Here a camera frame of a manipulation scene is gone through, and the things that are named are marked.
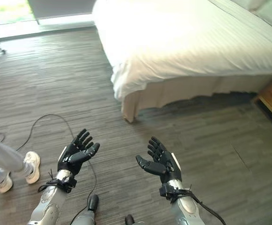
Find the black strap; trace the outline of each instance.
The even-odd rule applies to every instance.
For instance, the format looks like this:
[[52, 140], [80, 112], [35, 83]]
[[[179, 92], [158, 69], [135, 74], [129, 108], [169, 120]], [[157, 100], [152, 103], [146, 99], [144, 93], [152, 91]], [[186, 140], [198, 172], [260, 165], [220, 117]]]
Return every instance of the black strap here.
[[70, 193], [71, 189], [74, 188], [75, 185], [76, 185], [76, 180], [74, 179], [73, 176], [64, 177], [63, 180], [59, 180], [59, 179], [55, 178], [55, 179], [48, 181], [46, 184], [40, 186], [38, 188], [38, 192], [45, 190], [49, 186], [54, 186], [54, 187], [60, 188], [61, 190], [65, 191], [66, 193]]

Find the black cable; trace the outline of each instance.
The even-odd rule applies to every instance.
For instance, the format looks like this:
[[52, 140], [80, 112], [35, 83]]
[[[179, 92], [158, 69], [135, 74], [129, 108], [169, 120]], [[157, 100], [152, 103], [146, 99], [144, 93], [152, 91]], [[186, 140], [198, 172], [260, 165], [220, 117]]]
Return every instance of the black cable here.
[[[70, 126], [69, 126], [68, 122], [66, 121], [66, 119], [64, 119], [62, 116], [59, 116], [59, 115], [57, 115], [57, 114], [46, 114], [46, 115], [43, 115], [43, 116], [39, 117], [39, 118], [33, 123], [32, 127], [31, 127], [31, 130], [30, 130], [30, 132], [29, 132], [29, 136], [28, 136], [27, 140], [26, 140], [19, 148], [17, 148], [16, 151], [20, 150], [26, 143], [28, 143], [28, 141], [30, 140], [30, 138], [31, 138], [31, 136], [32, 136], [32, 132], [33, 132], [34, 126], [36, 125], [36, 123], [37, 123], [39, 120], [41, 120], [42, 118], [44, 118], [44, 117], [46, 117], [46, 116], [57, 116], [57, 117], [61, 118], [61, 119], [67, 124], [68, 129], [69, 129], [69, 131], [70, 131], [70, 134], [71, 134], [72, 138], [74, 138], [74, 134], [73, 134], [73, 132], [72, 132], [72, 129], [70, 128]], [[92, 164], [90, 163], [90, 161], [88, 161], [88, 163], [89, 163], [89, 165], [90, 165], [90, 167], [91, 167], [91, 170], [93, 171], [94, 178], [95, 178], [95, 183], [94, 183], [94, 186], [93, 186], [92, 190], [90, 191], [90, 193], [89, 193], [89, 195], [88, 195], [88, 197], [87, 197], [87, 204], [86, 204], [86, 206], [85, 206], [83, 209], [81, 209], [81, 210], [74, 216], [74, 218], [73, 218], [72, 221], [70, 222], [70, 225], [72, 224], [72, 222], [74, 221], [74, 219], [75, 219], [75, 218], [76, 218], [76, 217], [77, 217], [84, 209], [86, 209], [86, 208], [88, 207], [88, 201], [89, 201], [90, 195], [93, 193], [93, 191], [94, 191], [95, 188], [96, 188], [96, 184], [97, 184], [96, 173], [95, 173], [95, 170], [94, 170]]]
[[28, 136], [27, 140], [26, 140], [19, 148], [17, 148], [16, 151], [18, 151], [18, 150], [21, 149], [26, 143], [28, 143], [29, 139], [30, 139], [31, 136], [32, 136], [32, 132], [33, 132], [34, 126], [36, 125], [36, 123], [37, 123], [39, 120], [41, 120], [42, 118], [44, 118], [44, 117], [46, 117], [46, 116], [57, 116], [57, 117], [61, 118], [61, 119], [67, 124], [68, 129], [69, 129], [69, 131], [70, 131], [70, 133], [71, 133], [71, 136], [72, 136], [72, 138], [74, 138], [74, 135], [73, 135], [73, 133], [72, 133], [72, 130], [71, 130], [71, 128], [70, 128], [68, 122], [67, 122], [63, 117], [61, 117], [61, 116], [59, 116], [59, 115], [57, 115], [57, 114], [46, 114], [46, 115], [44, 115], [44, 116], [39, 117], [39, 118], [33, 123], [32, 127], [31, 127], [31, 130], [30, 130], [30, 132], [29, 132], [29, 136]]
[[6, 135], [4, 133], [2, 133], [2, 132], [0, 132], [0, 135], [2, 135], [2, 138], [1, 138], [0, 142], [3, 143], [5, 138], [6, 138]]
[[214, 210], [212, 210], [211, 208], [207, 207], [206, 205], [204, 205], [193, 193], [191, 193], [190, 195], [180, 195], [178, 196], [175, 200], [177, 200], [178, 198], [183, 198], [183, 197], [192, 197], [199, 205], [201, 205], [206, 211], [208, 211], [209, 213], [211, 213], [213, 216], [217, 217], [221, 223], [223, 225], [226, 225], [224, 219]]
[[97, 184], [96, 173], [95, 173], [94, 168], [93, 168], [92, 164], [90, 163], [90, 161], [88, 161], [88, 163], [89, 163], [89, 165], [90, 165], [90, 167], [91, 167], [91, 169], [92, 169], [92, 171], [93, 171], [94, 177], [95, 177], [94, 187], [92, 188], [92, 190], [90, 191], [90, 193], [89, 193], [89, 195], [88, 195], [88, 197], [87, 197], [87, 204], [86, 204], [86, 206], [85, 206], [83, 209], [81, 209], [81, 210], [74, 216], [74, 218], [71, 220], [71, 222], [70, 222], [69, 225], [71, 225], [71, 224], [73, 223], [74, 219], [75, 219], [75, 218], [76, 218], [83, 210], [85, 210], [85, 209], [88, 207], [89, 197], [90, 197], [90, 195], [92, 194], [92, 192], [94, 191], [94, 189], [96, 188], [96, 184]]

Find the white duvet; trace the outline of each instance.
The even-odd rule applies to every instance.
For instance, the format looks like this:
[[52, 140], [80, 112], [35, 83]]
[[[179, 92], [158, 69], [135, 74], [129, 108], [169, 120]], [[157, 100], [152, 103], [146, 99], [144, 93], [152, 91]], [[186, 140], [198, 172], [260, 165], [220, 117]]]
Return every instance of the white duvet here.
[[272, 27], [230, 0], [98, 0], [115, 98], [181, 76], [272, 74]]

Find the silver robotic forearm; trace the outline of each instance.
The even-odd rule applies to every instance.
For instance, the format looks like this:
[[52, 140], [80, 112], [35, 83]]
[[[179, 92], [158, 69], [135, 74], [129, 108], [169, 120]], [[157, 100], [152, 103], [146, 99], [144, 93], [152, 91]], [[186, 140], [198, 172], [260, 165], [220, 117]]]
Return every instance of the silver robotic forearm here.
[[[179, 180], [170, 180], [168, 184], [178, 189], [184, 189]], [[171, 210], [178, 225], [205, 225], [199, 216], [196, 202], [190, 196], [177, 199], [171, 205]]]
[[[60, 170], [56, 179], [63, 180], [71, 175], [68, 170]], [[43, 192], [39, 205], [34, 209], [28, 225], [55, 225], [60, 208], [65, 202], [67, 193], [62, 189], [50, 186]]]

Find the beige bed skirt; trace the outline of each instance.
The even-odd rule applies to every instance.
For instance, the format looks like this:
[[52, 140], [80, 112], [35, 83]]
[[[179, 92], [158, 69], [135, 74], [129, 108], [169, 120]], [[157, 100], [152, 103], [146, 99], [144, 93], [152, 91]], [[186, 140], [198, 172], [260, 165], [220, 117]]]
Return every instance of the beige bed skirt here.
[[133, 122], [139, 110], [162, 106], [195, 96], [214, 93], [259, 92], [272, 81], [272, 75], [196, 76], [180, 77], [149, 83], [145, 90], [127, 95], [121, 105], [123, 117]]

